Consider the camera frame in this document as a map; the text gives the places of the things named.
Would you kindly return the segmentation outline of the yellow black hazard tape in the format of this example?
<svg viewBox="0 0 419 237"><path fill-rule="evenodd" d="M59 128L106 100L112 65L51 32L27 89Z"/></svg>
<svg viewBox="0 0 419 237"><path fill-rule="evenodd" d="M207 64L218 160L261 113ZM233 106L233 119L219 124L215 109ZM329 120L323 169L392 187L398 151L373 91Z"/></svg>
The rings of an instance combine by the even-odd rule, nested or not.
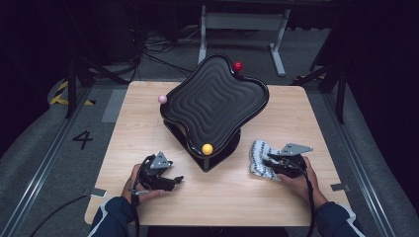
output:
<svg viewBox="0 0 419 237"><path fill-rule="evenodd" d="M56 90L55 94L53 95L52 99L50 100L50 104L54 105L54 104L60 104L60 105L68 105L69 101L67 99L62 99L61 96L64 92L64 90L67 88L68 86L68 81L67 80L63 80L61 82L61 84L59 85L58 89Z"/></svg>

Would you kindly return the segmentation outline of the grey metal desk frame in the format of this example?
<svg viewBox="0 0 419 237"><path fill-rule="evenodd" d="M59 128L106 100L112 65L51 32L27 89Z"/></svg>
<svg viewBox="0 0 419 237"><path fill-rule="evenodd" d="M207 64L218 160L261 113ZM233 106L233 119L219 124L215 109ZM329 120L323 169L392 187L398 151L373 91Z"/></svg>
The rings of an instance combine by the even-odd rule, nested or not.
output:
<svg viewBox="0 0 419 237"><path fill-rule="evenodd" d="M286 75L279 48L286 30L290 16L290 9L280 14L250 14L250 13L213 13L202 7L201 12L201 42L198 63L207 56L207 30L250 30L250 31L276 31L276 41L269 44L277 74L280 77Z"/></svg>

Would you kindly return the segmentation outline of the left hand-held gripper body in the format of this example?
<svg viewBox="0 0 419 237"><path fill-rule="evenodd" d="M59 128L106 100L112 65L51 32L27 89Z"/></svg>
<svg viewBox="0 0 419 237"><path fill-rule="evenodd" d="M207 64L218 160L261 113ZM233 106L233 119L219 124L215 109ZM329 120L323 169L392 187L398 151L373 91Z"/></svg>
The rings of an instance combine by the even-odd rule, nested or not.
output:
<svg viewBox="0 0 419 237"><path fill-rule="evenodd" d="M173 162L169 161L162 152L147 156L140 165L136 181L149 191L157 190L160 184L171 184L162 175L172 167L172 164Z"/></svg>

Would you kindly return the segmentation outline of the person's right hand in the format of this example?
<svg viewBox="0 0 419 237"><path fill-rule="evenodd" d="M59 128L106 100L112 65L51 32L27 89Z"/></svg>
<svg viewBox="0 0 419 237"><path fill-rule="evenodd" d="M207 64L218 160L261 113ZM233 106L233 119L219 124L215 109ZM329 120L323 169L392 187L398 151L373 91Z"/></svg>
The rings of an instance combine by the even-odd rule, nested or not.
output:
<svg viewBox="0 0 419 237"><path fill-rule="evenodd" d="M310 161L306 156L303 156L303 160L306 165L306 175L308 179L306 179L304 176L299 176L296 178L290 178L284 174L278 174L277 177L279 180L285 184L287 187L291 188L293 191L295 191L298 195L300 195L302 198L308 199L308 184L307 182L311 183L311 186L314 190L318 189L317 185L317 178L316 175L311 167Z"/></svg>

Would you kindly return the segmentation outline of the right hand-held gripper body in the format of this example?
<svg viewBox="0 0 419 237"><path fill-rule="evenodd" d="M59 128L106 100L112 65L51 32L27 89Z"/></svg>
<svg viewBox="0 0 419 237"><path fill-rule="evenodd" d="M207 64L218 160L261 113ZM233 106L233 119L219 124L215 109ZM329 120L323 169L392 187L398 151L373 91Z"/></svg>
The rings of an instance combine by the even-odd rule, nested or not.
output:
<svg viewBox="0 0 419 237"><path fill-rule="evenodd" d="M276 174L284 174L292 179L301 176L306 170L306 165L301 154L312 150L313 148L310 146L287 143L284 148L280 150L279 155L281 155L283 159L272 159L272 162L281 164L280 169L273 169L274 172Z"/></svg>

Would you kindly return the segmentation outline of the dark curtain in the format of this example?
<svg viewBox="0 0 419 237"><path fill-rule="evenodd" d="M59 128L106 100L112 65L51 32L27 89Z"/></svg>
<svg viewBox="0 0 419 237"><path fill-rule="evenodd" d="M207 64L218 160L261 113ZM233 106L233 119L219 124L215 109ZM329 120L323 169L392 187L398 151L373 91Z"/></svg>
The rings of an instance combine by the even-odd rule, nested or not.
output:
<svg viewBox="0 0 419 237"><path fill-rule="evenodd" d="M46 0L0 0L0 158L49 109L68 63L57 22Z"/></svg>
<svg viewBox="0 0 419 237"><path fill-rule="evenodd" d="M349 84L388 167L419 208L419 0L349 0Z"/></svg>

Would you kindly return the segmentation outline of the metal floor rail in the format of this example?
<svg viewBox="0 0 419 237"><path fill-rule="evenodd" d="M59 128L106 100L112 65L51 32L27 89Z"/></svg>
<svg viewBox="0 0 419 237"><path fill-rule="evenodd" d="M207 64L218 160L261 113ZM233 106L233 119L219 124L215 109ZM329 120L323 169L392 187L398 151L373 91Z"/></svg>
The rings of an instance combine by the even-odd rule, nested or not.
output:
<svg viewBox="0 0 419 237"><path fill-rule="evenodd" d="M349 163L357 180L357 183L361 189L364 200L369 208L369 211L376 223L377 229L381 237L396 237L395 232L389 222L389 219L382 208L382 205L377 196L377 192L373 187L373 184L368 177L368 173L365 170L361 159L355 149L352 139L343 123L338 120L335 113L335 104L333 98L329 94L322 94L321 98L327 108L328 114L332 117L333 124L336 127L339 137L342 140L345 151L349 155Z"/></svg>
<svg viewBox="0 0 419 237"><path fill-rule="evenodd" d="M0 159L0 237L84 237L92 166L74 136L100 111L95 91L83 89L78 108L54 104Z"/></svg>

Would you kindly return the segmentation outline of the black two-tier wavy tray stand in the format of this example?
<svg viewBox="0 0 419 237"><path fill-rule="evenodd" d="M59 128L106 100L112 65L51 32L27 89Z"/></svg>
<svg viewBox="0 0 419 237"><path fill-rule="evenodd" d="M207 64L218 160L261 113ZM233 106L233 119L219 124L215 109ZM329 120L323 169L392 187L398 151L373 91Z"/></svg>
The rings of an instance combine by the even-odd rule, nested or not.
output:
<svg viewBox="0 0 419 237"><path fill-rule="evenodd" d="M241 127L264 110L269 97L265 83L235 73L227 56L212 54L167 94L160 114L198 166L208 172L235 151ZM206 143L213 147L211 155L202 152Z"/></svg>

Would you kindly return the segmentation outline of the white and grey knitted cloth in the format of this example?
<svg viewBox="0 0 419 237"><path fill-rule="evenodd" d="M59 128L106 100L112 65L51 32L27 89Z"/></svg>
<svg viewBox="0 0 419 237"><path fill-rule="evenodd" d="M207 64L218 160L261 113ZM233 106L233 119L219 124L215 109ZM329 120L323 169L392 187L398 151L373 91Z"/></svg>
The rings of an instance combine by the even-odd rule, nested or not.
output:
<svg viewBox="0 0 419 237"><path fill-rule="evenodd" d="M255 140L249 152L249 170L253 175L271 180L278 180L279 178L274 170L264 164L265 161L272 161L269 154L279 155L280 151L272 148L263 140Z"/></svg>

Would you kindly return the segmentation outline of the black tripod stand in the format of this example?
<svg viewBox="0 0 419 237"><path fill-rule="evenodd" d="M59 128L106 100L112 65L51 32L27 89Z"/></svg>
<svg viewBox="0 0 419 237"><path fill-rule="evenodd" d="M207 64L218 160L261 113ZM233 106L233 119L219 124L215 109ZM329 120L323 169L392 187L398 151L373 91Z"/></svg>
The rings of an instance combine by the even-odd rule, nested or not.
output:
<svg viewBox="0 0 419 237"><path fill-rule="evenodd" d="M343 109L346 92L347 73L344 64L330 64L314 70L308 75L297 76L293 79L292 86L302 86L314 79L323 76L318 86L321 93L330 94L334 87L337 87L335 113L340 123L344 122Z"/></svg>
<svg viewBox="0 0 419 237"><path fill-rule="evenodd" d="M114 72L106 69L105 67L80 56L73 56L69 62L66 79L68 82L68 106L66 118L70 119L79 103L77 102L77 89L76 84L80 82L83 87L92 87L95 83L93 73L91 69L94 69L99 74L110 78L112 81L127 85L128 81L124 80Z"/></svg>

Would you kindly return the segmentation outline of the person's left hand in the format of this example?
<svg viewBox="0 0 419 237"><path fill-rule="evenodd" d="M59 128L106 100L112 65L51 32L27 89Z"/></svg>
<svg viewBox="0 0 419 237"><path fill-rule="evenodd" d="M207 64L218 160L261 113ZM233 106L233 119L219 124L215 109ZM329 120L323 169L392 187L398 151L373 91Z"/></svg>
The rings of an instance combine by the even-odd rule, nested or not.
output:
<svg viewBox="0 0 419 237"><path fill-rule="evenodd" d="M140 168L140 164L135 164L132 168L129 178L126 180L126 184L122 191L122 197L126 198L129 203L132 203L131 192L141 191L141 195L138 196L140 202L147 201L152 198L157 198L165 194L164 190L147 191L141 184L136 184L135 179Z"/></svg>

